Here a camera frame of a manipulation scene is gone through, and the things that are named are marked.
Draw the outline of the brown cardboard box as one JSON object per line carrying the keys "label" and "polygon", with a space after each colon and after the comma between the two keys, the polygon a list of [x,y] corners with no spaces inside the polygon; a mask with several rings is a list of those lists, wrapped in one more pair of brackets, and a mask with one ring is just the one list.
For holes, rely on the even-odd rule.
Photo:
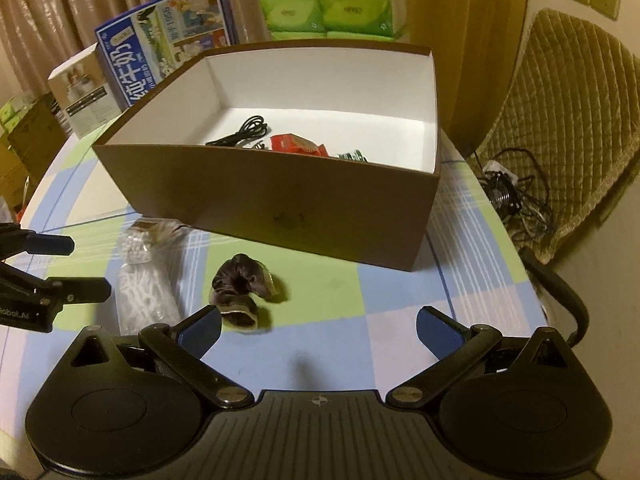
{"label": "brown cardboard box", "polygon": [[[329,156],[273,151],[283,133]],[[93,148],[145,216],[409,271],[438,187],[438,140],[430,49],[299,40],[200,53]],[[368,161],[337,157],[353,150]]]}

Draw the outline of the checkered tablecloth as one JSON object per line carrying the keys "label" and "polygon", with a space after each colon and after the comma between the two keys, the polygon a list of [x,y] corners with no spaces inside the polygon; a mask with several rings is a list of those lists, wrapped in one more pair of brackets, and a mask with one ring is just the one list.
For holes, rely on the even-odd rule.
{"label": "checkered tablecloth", "polygon": [[[226,330],[207,355],[222,374],[264,389],[390,390],[433,362],[416,336],[416,314],[433,306],[463,324],[526,336],[546,318],[506,230],[471,168],[440,142],[440,181],[426,237],[411,272],[192,231],[169,267],[183,312],[206,305],[221,263],[240,254],[281,281],[283,299],[262,304],[260,326]],[[24,215],[29,229],[75,241],[67,257],[20,255],[14,266],[47,276],[103,276],[122,265],[119,235],[136,212],[92,150],[73,136],[58,152]]]}

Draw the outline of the blue milk carton box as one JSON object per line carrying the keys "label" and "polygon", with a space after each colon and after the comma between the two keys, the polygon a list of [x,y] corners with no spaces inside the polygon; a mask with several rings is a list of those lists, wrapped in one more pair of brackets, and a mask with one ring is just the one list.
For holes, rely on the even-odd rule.
{"label": "blue milk carton box", "polygon": [[239,42],[230,0],[151,0],[96,29],[126,107],[201,52]]}

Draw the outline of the clear box of floss picks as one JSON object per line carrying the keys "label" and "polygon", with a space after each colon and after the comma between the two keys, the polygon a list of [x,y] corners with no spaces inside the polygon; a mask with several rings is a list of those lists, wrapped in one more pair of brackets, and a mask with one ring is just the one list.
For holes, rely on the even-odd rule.
{"label": "clear box of floss picks", "polygon": [[181,321],[186,313],[180,299],[181,248],[123,244],[120,256],[115,290],[119,333],[134,335],[148,325]]}

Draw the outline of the bag of white beads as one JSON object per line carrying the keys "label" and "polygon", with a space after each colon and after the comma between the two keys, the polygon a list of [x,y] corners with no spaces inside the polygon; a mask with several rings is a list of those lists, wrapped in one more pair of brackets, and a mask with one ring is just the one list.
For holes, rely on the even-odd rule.
{"label": "bag of white beads", "polygon": [[122,262],[140,264],[152,262],[162,252],[181,240],[189,228],[175,219],[137,219],[119,237]]}

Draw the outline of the small white product box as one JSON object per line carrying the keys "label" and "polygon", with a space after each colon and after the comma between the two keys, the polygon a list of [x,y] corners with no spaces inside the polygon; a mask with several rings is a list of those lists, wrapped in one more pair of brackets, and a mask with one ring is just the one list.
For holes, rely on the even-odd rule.
{"label": "small white product box", "polygon": [[86,47],[55,67],[48,85],[78,138],[106,125],[124,109],[124,98],[98,44]]}

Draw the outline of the green blister card with bottle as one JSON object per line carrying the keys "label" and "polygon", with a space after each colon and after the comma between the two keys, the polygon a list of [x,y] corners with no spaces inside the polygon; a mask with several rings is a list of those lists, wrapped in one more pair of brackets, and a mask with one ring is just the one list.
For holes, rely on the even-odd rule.
{"label": "green blister card with bottle", "polygon": [[351,162],[367,162],[368,160],[359,150],[338,154],[339,159],[350,160]]}

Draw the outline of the dark brown scrunchie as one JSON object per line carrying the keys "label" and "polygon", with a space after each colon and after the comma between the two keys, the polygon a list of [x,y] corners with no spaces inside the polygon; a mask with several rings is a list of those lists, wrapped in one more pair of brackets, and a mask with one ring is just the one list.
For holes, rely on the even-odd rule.
{"label": "dark brown scrunchie", "polygon": [[253,295],[271,300],[279,291],[263,263],[248,255],[236,254],[220,266],[212,279],[209,303],[229,325],[239,330],[256,330],[258,307]]}

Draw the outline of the red snack packet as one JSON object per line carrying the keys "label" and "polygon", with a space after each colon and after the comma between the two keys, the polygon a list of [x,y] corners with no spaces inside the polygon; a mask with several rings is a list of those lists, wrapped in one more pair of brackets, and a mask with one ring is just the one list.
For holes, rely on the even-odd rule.
{"label": "red snack packet", "polygon": [[270,138],[271,149],[279,153],[328,157],[323,144],[315,144],[293,133],[275,134]]}

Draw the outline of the quilted chair cushion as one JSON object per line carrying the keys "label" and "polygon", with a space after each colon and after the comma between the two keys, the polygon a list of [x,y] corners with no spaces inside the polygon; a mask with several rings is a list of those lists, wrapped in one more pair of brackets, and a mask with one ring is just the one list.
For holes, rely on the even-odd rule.
{"label": "quilted chair cushion", "polygon": [[539,11],[477,154],[536,177],[552,227],[519,243],[551,261],[639,158],[638,55],[590,21]]}

